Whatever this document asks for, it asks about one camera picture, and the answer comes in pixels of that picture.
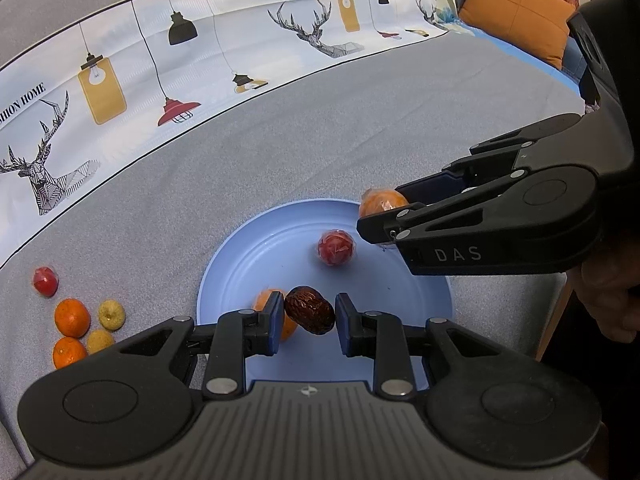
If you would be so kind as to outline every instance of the gray tablecloth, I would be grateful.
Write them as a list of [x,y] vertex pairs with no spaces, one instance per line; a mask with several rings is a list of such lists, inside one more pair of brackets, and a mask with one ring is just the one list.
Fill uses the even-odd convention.
[[[267,92],[146,156],[0,271],[0,413],[20,452],[30,459],[18,400],[52,370],[60,336],[56,301],[30,284],[37,265],[62,277],[57,299],[81,298],[95,311],[119,298],[128,313],[124,338],[193,315],[211,255],[256,213],[308,197],[357,200],[367,187],[438,171],[475,142],[583,106],[570,88],[489,41],[449,33]],[[453,278],[457,321],[533,352],[560,282]]]

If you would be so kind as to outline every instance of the deer head illustration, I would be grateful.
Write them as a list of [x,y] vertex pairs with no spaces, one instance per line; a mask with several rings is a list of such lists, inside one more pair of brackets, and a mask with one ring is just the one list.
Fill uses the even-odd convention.
[[448,30],[436,21],[435,8],[433,7],[433,4],[431,4],[431,10],[427,12],[427,9],[422,5],[422,0],[416,0],[415,3],[418,5],[418,9],[420,9],[425,22],[441,30]]
[[49,152],[51,151],[51,144],[49,143],[49,141],[60,127],[60,124],[62,124],[62,121],[65,119],[66,111],[69,106],[69,94],[68,92],[66,93],[64,111],[60,111],[60,107],[57,103],[51,103],[49,101],[45,101],[44,99],[40,99],[40,101],[52,107],[56,116],[53,119],[51,130],[49,130],[45,123],[40,121],[40,126],[42,126],[44,137],[42,137],[42,140],[38,145],[38,155],[33,162],[27,162],[23,158],[15,157],[14,152],[12,152],[11,150],[11,146],[9,146],[9,163],[7,163],[7,161],[4,159],[2,160],[2,163],[0,164],[0,173],[17,171],[18,176],[28,176],[32,181],[34,178],[43,178],[46,174],[48,174],[47,170],[44,169],[44,163],[49,156]]
[[271,19],[282,28],[293,30],[296,33],[297,37],[299,37],[301,40],[306,41],[312,47],[318,48],[319,45],[322,45],[320,41],[320,38],[322,37],[322,29],[320,27],[322,27],[327,22],[329,16],[331,15],[331,3],[329,3],[329,10],[326,10],[326,7],[320,0],[316,1],[322,7],[322,15],[318,16],[318,13],[314,11],[316,20],[314,21],[311,33],[305,32],[305,29],[294,21],[293,14],[290,15],[290,23],[282,17],[282,6],[284,5],[284,3],[281,4],[278,8],[278,12],[276,12],[275,18],[273,17],[273,14],[270,10],[267,10],[267,12],[269,13]]
[[270,10],[267,10],[270,18],[280,25],[280,27],[286,30],[292,30],[296,33],[297,37],[302,41],[306,41],[309,45],[311,45],[314,49],[319,50],[323,54],[327,54],[330,57],[341,57],[346,56],[347,54],[351,54],[353,52],[359,52],[364,47],[357,43],[343,43],[340,45],[327,45],[320,41],[322,38],[322,27],[329,17],[331,16],[331,3],[329,3],[329,10],[324,6],[324,4],[320,0],[316,0],[320,6],[322,7],[322,13],[318,16],[318,13],[314,11],[314,16],[316,17],[313,28],[311,32],[305,31],[305,29],[298,25],[293,19],[293,14],[290,14],[289,21],[282,17],[282,6],[284,3],[280,5],[278,8],[276,15],[271,13]]
[[44,136],[38,145],[38,155],[32,162],[27,162],[24,158],[14,156],[11,146],[9,146],[9,163],[4,159],[2,160],[2,163],[0,163],[0,173],[17,171],[18,176],[29,177],[38,209],[40,214],[43,215],[51,211],[63,198],[70,195],[80,187],[87,178],[91,177],[99,167],[99,163],[94,160],[89,160],[71,173],[58,178],[51,176],[44,165],[51,151],[50,140],[59,129],[62,121],[64,121],[66,111],[69,108],[69,94],[68,92],[66,93],[65,109],[62,111],[57,103],[45,101],[44,99],[40,99],[40,101],[53,108],[55,117],[52,121],[51,129],[40,121]]

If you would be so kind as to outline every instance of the red wrapped fruit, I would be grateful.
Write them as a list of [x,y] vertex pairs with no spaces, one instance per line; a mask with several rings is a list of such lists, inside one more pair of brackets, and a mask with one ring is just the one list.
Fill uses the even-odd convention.
[[347,263],[353,257],[356,242],[340,229],[325,232],[318,242],[318,256],[329,266]]
[[45,298],[51,298],[58,290],[58,275],[51,267],[38,267],[31,283]]

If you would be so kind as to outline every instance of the textured grip surface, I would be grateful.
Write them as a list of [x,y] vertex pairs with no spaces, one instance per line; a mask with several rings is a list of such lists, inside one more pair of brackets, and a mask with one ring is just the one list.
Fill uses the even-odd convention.
[[147,460],[103,470],[41,460],[20,478],[596,479],[577,462],[518,472],[472,462],[441,444],[412,405],[374,397],[364,383],[261,381],[240,399],[207,404],[179,442]]

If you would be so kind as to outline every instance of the dried red date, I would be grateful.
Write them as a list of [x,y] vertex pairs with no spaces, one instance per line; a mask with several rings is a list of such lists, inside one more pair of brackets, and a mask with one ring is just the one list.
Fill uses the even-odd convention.
[[284,299],[284,310],[293,321],[307,332],[322,335],[335,324],[331,303],[310,286],[297,286]]
[[329,266],[347,263],[353,257],[356,242],[348,232],[334,229],[322,234],[318,241],[318,256]]

